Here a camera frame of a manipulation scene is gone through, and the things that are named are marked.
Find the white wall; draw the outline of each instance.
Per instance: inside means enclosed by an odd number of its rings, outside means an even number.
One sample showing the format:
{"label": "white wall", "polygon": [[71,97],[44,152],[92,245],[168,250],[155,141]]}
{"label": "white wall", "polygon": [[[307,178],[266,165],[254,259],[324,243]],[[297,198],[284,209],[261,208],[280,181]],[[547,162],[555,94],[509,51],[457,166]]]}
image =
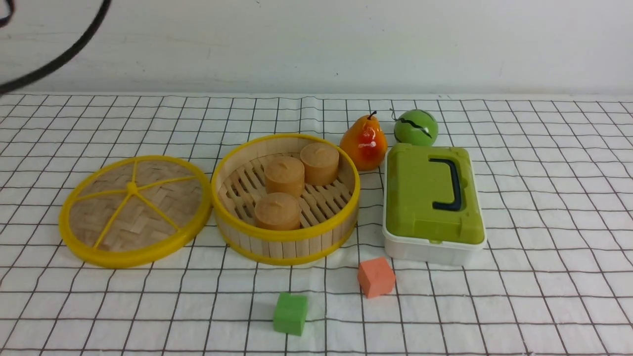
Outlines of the white wall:
{"label": "white wall", "polygon": [[[101,0],[16,0],[0,80]],[[115,0],[37,91],[633,93],[631,0]]]}

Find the foam block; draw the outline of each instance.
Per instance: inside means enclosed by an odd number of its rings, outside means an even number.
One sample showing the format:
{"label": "foam block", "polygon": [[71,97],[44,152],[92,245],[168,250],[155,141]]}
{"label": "foam block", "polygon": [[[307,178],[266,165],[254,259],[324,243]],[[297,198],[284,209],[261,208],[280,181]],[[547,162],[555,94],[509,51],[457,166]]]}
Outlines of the foam block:
{"label": "foam block", "polygon": [[281,293],[273,316],[273,329],[278,333],[301,336],[308,315],[308,297]]}
{"label": "foam block", "polygon": [[391,293],[396,285],[396,275],[384,257],[361,262],[358,266],[358,282],[365,297],[374,298]]}

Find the grid tablecloth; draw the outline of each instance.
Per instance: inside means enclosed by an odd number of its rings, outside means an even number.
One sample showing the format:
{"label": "grid tablecloth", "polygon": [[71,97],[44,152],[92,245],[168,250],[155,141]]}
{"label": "grid tablecloth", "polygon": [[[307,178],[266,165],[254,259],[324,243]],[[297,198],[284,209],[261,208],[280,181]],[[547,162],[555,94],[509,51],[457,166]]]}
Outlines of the grid tablecloth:
{"label": "grid tablecloth", "polygon": [[[633,99],[294,98],[15,94],[0,98],[0,350],[5,355],[633,355]],[[273,132],[338,143],[377,110],[440,122],[469,150],[488,244],[466,268],[389,260],[387,296],[361,297],[384,256],[380,172],[361,175],[358,228],[327,259],[272,267],[228,249],[213,218],[151,265],[107,270],[61,242],[69,192],[136,155],[209,177]],[[302,337],[272,330],[280,292],[309,298]]]}

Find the green ball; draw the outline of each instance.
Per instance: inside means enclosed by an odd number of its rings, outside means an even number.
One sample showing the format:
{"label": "green ball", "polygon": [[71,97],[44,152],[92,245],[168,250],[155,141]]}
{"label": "green ball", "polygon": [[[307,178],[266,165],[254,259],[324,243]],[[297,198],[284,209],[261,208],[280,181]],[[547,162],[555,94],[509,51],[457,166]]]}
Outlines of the green ball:
{"label": "green ball", "polygon": [[400,115],[394,126],[396,140],[414,146],[433,146],[437,139],[437,121],[423,110],[410,110]]}

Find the bamboo steamer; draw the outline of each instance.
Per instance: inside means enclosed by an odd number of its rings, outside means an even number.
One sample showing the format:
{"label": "bamboo steamer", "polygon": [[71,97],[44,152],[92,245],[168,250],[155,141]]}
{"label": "bamboo steamer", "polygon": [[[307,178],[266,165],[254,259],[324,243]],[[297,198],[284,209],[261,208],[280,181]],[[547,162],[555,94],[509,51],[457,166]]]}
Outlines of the bamboo steamer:
{"label": "bamboo steamer", "polygon": [[[271,231],[255,226],[254,207],[266,195],[264,167],[278,156],[299,158],[311,143],[339,152],[339,176],[327,186],[305,184],[299,198],[301,228]],[[211,178],[211,201],[226,243],[241,255],[270,265],[307,264],[336,251],[351,235],[358,218],[360,177],[339,147],[303,134],[274,134],[230,152]]]}

